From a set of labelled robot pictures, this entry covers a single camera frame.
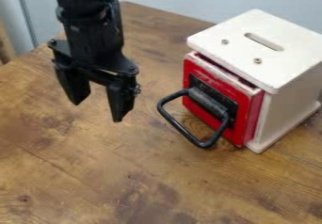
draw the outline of table surface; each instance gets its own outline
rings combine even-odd
[[[156,102],[182,87],[186,38],[211,24],[123,3],[141,95],[112,123],[104,88],[75,107],[43,45],[0,68],[0,223],[322,223],[322,114],[263,154],[196,149]],[[207,138],[184,110],[168,111]]]

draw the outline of box lid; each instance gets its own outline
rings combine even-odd
[[[322,35],[258,9],[191,36],[187,44],[271,94],[322,62]]]

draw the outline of black handle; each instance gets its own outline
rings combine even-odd
[[[182,96],[188,96],[195,102],[198,102],[203,106],[203,108],[214,115],[214,117],[222,121],[222,126],[219,130],[206,142],[202,142],[196,137],[192,136],[188,130],[178,123],[178,121],[172,118],[172,116],[166,112],[163,108],[163,106],[168,102],[174,101]],[[166,120],[171,123],[171,125],[183,134],[183,136],[190,140],[190,142],[200,149],[210,149],[216,144],[216,141],[220,138],[230,123],[227,109],[198,88],[186,88],[164,97],[158,103],[158,111],[166,118]]]

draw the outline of red panel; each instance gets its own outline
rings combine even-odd
[[[238,103],[235,124],[232,128],[226,129],[223,136],[236,146],[244,146],[254,137],[264,92],[260,91],[258,95],[251,97],[247,96],[239,89],[216,78],[216,76],[208,73],[206,69],[187,58],[183,64],[184,88],[188,88],[190,74],[200,78],[210,86],[222,92],[226,97]],[[183,97],[183,105],[212,129],[216,130],[219,128],[222,123],[190,100],[188,97]]]

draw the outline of robotic arm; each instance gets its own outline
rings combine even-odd
[[[117,0],[57,0],[56,17],[67,40],[51,40],[56,77],[71,102],[91,94],[89,81],[107,89],[113,122],[132,110],[140,92],[139,67],[123,55]]]

